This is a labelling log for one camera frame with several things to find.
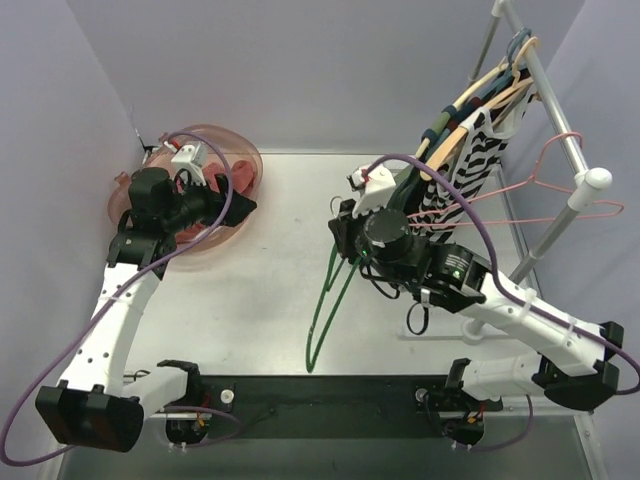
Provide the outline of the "black white striped tank top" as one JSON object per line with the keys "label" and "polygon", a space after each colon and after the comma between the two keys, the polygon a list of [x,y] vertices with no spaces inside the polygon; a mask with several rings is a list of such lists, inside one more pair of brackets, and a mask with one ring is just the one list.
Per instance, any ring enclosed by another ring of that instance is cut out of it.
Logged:
{"label": "black white striped tank top", "polygon": [[[476,109],[461,126],[464,138],[452,148],[449,160],[439,173],[470,200],[483,187],[493,167],[499,163],[511,138],[518,132],[529,103],[520,101],[507,112],[486,107]],[[437,182],[426,183],[423,199],[411,219],[413,231],[436,241],[446,240],[463,216],[463,209]]]}

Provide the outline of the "olive green garment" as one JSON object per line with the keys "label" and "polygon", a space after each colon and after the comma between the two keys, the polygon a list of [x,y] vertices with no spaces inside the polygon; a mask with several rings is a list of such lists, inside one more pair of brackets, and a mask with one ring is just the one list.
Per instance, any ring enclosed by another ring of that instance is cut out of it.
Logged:
{"label": "olive green garment", "polygon": [[397,186],[387,206],[406,215],[416,213],[427,188],[427,183],[421,177],[421,170],[409,165],[395,177],[395,180]]}

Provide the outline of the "pink translucent plastic basket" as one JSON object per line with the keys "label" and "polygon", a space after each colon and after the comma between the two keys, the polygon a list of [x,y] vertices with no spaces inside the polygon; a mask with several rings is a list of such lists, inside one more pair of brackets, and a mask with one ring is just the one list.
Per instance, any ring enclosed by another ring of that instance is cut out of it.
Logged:
{"label": "pink translucent plastic basket", "polygon": [[[257,148],[241,135],[214,125],[198,124],[185,129],[216,144],[224,153],[232,170],[234,189],[241,195],[255,201],[258,196],[263,176],[263,160]],[[218,192],[217,178],[225,175],[224,165],[219,156],[189,136],[179,136],[167,141],[165,136],[159,138],[158,147],[147,147],[143,166],[145,168],[163,168],[170,174],[176,174],[187,161],[198,164],[196,181],[205,180],[212,191]],[[109,198],[107,213],[112,223],[117,223],[122,214],[131,207],[128,197],[130,176],[123,172],[115,178],[117,187]],[[223,225],[216,232],[203,240],[189,253],[195,255],[210,250],[230,239],[242,228]]]}

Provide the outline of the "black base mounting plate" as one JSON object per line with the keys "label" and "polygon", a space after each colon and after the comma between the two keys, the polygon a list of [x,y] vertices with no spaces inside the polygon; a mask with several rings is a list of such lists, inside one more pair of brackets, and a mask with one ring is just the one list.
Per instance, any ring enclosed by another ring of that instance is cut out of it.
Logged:
{"label": "black base mounting plate", "polygon": [[444,375],[204,375],[199,406],[230,419],[175,413],[170,440],[204,444],[222,436],[250,440],[438,438],[449,420],[499,412],[449,389]]}

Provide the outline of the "green plastic hanger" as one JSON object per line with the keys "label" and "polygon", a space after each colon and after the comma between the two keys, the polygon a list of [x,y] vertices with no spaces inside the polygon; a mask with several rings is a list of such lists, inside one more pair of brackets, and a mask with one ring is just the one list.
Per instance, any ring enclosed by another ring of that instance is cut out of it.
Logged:
{"label": "green plastic hanger", "polygon": [[353,265],[349,264],[344,282],[336,288],[336,281],[341,278],[346,264],[346,260],[339,256],[336,249],[333,249],[329,255],[325,277],[306,335],[304,360],[305,370],[309,374],[316,369],[326,338],[359,267],[359,261]]}

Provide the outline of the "metal clothes rack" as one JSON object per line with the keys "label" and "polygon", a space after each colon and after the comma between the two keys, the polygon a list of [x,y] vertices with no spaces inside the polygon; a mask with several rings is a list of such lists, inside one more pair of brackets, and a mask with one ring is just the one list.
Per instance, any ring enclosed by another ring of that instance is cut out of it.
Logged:
{"label": "metal clothes rack", "polygon": [[[488,76],[480,78],[478,74],[501,18],[505,18],[508,21],[514,33],[519,33],[525,28],[512,1],[496,1],[493,4],[491,20],[483,40],[479,58],[469,77],[468,88],[461,96],[463,99],[466,99],[475,87],[489,79]],[[533,44],[534,41],[527,37],[525,44],[517,49],[514,61],[523,61],[531,73],[532,81],[540,95],[548,120],[556,133],[556,139],[561,142],[565,157],[574,173],[575,188],[570,192],[566,205],[552,219],[551,225],[546,229],[538,243],[529,249],[528,253],[512,272],[511,279],[516,283],[525,279],[533,271],[536,264],[544,257],[551,246],[557,242],[569,225],[577,220],[584,210],[594,204],[598,197],[611,186],[613,180],[609,170],[602,167],[591,168],[588,166],[582,150],[582,141],[579,139],[578,134],[571,130],[571,126]]]}

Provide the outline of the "rust red tank top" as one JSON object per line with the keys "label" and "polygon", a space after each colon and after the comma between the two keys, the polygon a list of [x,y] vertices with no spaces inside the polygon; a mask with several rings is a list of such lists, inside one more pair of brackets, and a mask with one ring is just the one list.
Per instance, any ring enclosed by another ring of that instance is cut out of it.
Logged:
{"label": "rust red tank top", "polygon": [[[250,160],[241,159],[233,162],[231,167],[235,190],[239,194],[255,200],[257,198],[257,190],[261,177],[255,171],[254,164]],[[214,192],[218,192],[220,188],[217,184],[217,177],[221,176],[223,179],[226,179],[223,165],[218,161],[211,161],[202,168],[202,173],[207,179],[207,182],[209,183],[211,189]],[[190,242],[206,228],[207,225],[197,223],[192,227],[189,227],[185,231],[179,233],[176,236],[176,241],[178,244]],[[212,247],[216,243],[224,242],[226,240],[225,236],[233,235],[234,233],[235,231],[231,227],[221,228],[218,231],[217,235],[210,235],[207,240],[200,245],[200,247]]]}

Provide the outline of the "teal blue hanger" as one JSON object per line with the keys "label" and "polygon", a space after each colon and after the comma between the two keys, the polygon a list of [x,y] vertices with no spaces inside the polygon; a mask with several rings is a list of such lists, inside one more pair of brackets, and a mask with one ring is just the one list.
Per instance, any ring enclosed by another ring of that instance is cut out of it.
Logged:
{"label": "teal blue hanger", "polygon": [[517,31],[510,40],[505,56],[498,64],[489,70],[480,78],[480,85],[484,85],[489,81],[503,80],[509,86],[514,86],[520,81],[521,73],[518,67],[519,61],[516,57],[522,49],[526,40],[531,37],[532,30],[530,28],[522,28]]}

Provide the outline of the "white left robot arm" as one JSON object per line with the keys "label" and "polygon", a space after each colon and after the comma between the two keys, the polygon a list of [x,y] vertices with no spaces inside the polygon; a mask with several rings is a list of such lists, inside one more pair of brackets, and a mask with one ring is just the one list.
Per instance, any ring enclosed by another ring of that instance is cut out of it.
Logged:
{"label": "white left robot arm", "polygon": [[125,384],[124,371],[144,310],[163,280],[169,259],[182,253],[177,235],[195,224],[236,227],[256,209],[230,188],[196,183],[181,170],[143,168],[128,187],[104,270],[94,325],[74,346],[74,356],[54,386],[40,387],[35,407],[63,445],[128,452],[147,418],[176,406],[190,411],[205,393],[197,364],[162,360],[149,374]]}

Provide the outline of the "pink wire hanger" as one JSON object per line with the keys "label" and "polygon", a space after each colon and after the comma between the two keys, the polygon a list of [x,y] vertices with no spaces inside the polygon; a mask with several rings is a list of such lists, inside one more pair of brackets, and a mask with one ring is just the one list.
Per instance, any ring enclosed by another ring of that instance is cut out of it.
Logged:
{"label": "pink wire hanger", "polygon": [[[621,214],[625,209],[623,203],[600,199],[602,192],[607,189],[607,186],[601,189],[591,187],[591,194],[582,193],[583,188],[588,187],[587,178],[594,177],[596,183],[604,180],[611,181],[612,176],[606,169],[593,168],[588,172],[576,174],[574,176],[576,187],[573,190],[542,182],[538,178],[538,173],[542,167],[547,149],[553,142],[566,139],[576,139],[578,146],[583,146],[583,135],[579,132],[570,131],[568,133],[558,134],[544,144],[536,160],[534,169],[527,179],[498,190],[476,195],[473,198],[469,198],[467,202],[473,207],[476,207],[480,202],[490,198],[502,196],[504,199],[507,199],[507,196],[513,194],[516,190],[524,189],[526,193],[533,195],[532,200],[534,204],[544,203],[549,199],[559,200],[560,195],[563,194],[564,200],[568,202],[568,206],[577,212],[577,219],[608,218]],[[410,214],[408,218],[411,227],[427,229],[435,233],[449,231],[457,226],[470,226],[472,224],[469,214],[457,201],[453,201],[450,205],[443,208],[427,210],[425,213]]]}

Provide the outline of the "beige wooden hanger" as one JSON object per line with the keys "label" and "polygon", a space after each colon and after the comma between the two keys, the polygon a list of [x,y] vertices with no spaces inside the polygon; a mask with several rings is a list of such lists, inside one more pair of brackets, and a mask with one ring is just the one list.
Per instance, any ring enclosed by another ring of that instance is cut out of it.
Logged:
{"label": "beige wooden hanger", "polygon": [[[494,95],[489,101],[482,104],[482,107],[491,111],[495,108],[501,108],[510,103],[512,98],[521,91],[526,90],[533,83],[531,77],[519,80],[513,85],[505,88],[502,92]],[[426,166],[433,171],[438,171],[443,164],[451,160],[454,156],[453,152],[459,144],[463,144],[468,135],[468,128],[464,128],[462,124],[454,129],[454,131],[433,151],[426,161]]]}

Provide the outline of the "cream plastic hanger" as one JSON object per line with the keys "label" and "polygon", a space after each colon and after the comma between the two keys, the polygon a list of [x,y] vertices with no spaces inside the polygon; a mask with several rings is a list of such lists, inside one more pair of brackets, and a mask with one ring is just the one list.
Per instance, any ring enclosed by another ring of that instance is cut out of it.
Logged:
{"label": "cream plastic hanger", "polygon": [[[539,39],[537,36],[532,35],[531,37],[525,41],[522,49],[519,51],[519,55],[516,59],[519,61],[518,67],[520,70],[520,64],[524,61],[524,54],[531,48],[536,49],[539,43]],[[479,80],[472,81],[471,84],[467,87],[467,89],[451,104],[452,107],[455,107],[457,110],[464,105],[467,100],[470,100],[471,97],[482,87],[485,85],[491,84],[493,81],[489,81],[484,85],[480,85]]]}

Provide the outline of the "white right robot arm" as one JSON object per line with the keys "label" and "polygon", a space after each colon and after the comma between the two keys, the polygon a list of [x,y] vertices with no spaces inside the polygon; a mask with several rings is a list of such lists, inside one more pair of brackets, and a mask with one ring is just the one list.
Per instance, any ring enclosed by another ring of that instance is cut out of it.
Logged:
{"label": "white right robot arm", "polygon": [[493,272],[488,260],[468,248],[412,234],[400,211],[355,217],[354,207],[354,201],[343,201],[328,223],[341,258],[373,268],[374,281],[410,293],[424,311],[481,321],[532,350],[498,360],[454,360],[443,384],[450,405],[529,395],[592,411],[617,393],[619,370],[611,359],[623,340],[620,325],[571,317]]}

